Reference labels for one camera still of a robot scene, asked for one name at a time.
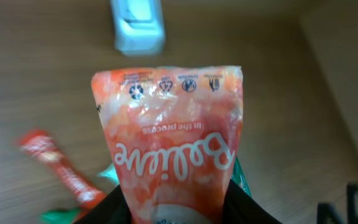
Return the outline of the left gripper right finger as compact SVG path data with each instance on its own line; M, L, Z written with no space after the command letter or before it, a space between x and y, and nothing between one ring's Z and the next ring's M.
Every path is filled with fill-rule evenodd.
M224 199L222 224L281 224L230 180Z

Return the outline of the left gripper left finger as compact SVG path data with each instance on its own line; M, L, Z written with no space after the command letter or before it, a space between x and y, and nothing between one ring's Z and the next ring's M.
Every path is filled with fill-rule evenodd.
M131 224L132 217L127 202L118 185L97 206L75 224Z

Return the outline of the teal wet wipes pack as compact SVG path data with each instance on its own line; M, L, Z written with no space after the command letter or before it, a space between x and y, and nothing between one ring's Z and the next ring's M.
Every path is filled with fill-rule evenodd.
M114 164L111 164L107 169L105 169L104 171L100 172L98 174L98 177L103 177L106 178L108 180L110 180L114 185L119 185L119 179L117 176L117 172L116 169L114 167ZM251 196L251 192L250 192L250 188L247 184L245 175L243 173L241 164L238 160L238 158L236 158L235 163L234 163L234 167L233 167L233 172L231 175L231 179L248 195Z

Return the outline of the red sauce bottle green cap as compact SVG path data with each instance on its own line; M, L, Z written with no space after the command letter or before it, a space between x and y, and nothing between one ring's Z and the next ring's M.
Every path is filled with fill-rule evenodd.
M47 224L73 224L84 217L89 210L72 208L69 210L49 210L41 215L40 220Z

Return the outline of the small red box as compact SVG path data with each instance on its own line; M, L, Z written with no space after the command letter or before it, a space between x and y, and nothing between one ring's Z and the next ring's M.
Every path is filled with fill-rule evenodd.
M243 124L240 67L128 68L91 88L133 223L220 223Z

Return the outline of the red sachet stick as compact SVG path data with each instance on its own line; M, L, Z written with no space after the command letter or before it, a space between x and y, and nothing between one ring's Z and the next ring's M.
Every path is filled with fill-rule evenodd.
M75 196L79 204L92 209L106 194L77 171L55 140L42 129L33 129L19 140L20 150L49 167Z

